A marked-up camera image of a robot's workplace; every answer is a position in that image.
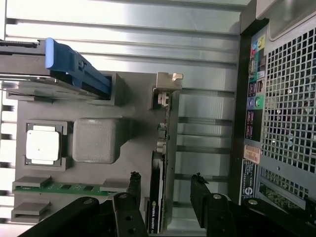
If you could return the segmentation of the loose green RAM stick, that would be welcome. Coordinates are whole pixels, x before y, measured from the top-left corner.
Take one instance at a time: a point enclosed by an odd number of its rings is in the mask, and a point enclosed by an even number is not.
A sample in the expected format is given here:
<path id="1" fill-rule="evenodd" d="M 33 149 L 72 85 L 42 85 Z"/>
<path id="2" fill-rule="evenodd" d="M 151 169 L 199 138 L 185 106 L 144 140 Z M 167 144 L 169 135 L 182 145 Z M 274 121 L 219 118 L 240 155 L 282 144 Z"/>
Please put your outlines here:
<path id="1" fill-rule="evenodd" d="M 17 186 L 13 189 L 16 192 L 29 193 L 51 193 L 51 194 L 70 194 L 84 196 L 109 196 L 114 192 L 101 191 L 98 185 L 85 184 L 65 184 L 51 182 L 40 187 Z"/>

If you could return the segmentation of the grey parts rack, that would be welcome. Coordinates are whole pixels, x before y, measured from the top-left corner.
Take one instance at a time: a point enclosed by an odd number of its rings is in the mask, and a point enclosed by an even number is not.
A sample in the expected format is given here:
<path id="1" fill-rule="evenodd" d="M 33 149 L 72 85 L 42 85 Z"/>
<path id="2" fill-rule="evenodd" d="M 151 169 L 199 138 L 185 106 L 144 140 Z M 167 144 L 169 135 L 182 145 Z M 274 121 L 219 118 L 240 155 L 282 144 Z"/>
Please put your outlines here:
<path id="1" fill-rule="evenodd" d="M 141 175 L 140 210 L 146 217 L 150 196 L 152 152 L 163 114 L 150 110 L 157 74 L 105 72 L 112 78 L 110 100 L 50 99 L 11 95 L 17 100 L 15 201 L 13 222 L 38 223 L 84 195 L 16 192 L 17 186 L 40 187 L 51 182 L 98 185 L 109 196 L 127 190 L 132 172 Z M 61 134 L 60 157 L 54 165 L 26 159 L 27 131 L 53 126 Z"/>

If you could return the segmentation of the silver CPU chip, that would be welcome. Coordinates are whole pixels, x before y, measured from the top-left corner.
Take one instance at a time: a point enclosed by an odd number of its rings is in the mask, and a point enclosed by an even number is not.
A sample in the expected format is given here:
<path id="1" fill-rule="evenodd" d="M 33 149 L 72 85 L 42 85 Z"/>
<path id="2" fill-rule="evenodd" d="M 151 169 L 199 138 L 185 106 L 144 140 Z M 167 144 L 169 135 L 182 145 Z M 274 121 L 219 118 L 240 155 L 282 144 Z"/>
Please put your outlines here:
<path id="1" fill-rule="evenodd" d="M 53 126 L 34 125 L 27 131 L 26 159 L 31 164 L 54 165 L 60 157 L 61 134 Z"/>

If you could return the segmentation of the black open PC case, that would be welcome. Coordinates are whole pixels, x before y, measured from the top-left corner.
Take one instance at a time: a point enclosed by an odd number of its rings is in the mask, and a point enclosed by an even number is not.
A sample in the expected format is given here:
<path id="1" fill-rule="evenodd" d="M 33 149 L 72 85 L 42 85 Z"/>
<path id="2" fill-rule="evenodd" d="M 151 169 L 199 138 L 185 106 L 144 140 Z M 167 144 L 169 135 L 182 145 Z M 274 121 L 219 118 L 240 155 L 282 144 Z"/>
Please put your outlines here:
<path id="1" fill-rule="evenodd" d="M 298 214 L 316 199 L 316 0 L 250 0 L 239 199 Z"/>

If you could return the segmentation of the hard disk in blue caddy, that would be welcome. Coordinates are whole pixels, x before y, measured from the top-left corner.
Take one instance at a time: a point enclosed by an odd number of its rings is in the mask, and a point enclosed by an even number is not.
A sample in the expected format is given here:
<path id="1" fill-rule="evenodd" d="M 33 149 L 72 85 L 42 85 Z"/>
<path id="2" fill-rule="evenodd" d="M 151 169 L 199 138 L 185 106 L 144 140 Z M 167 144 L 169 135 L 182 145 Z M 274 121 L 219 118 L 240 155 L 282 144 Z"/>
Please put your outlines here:
<path id="1" fill-rule="evenodd" d="M 26 97 L 110 100 L 112 78 L 53 38 L 0 40 L 0 90 Z"/>

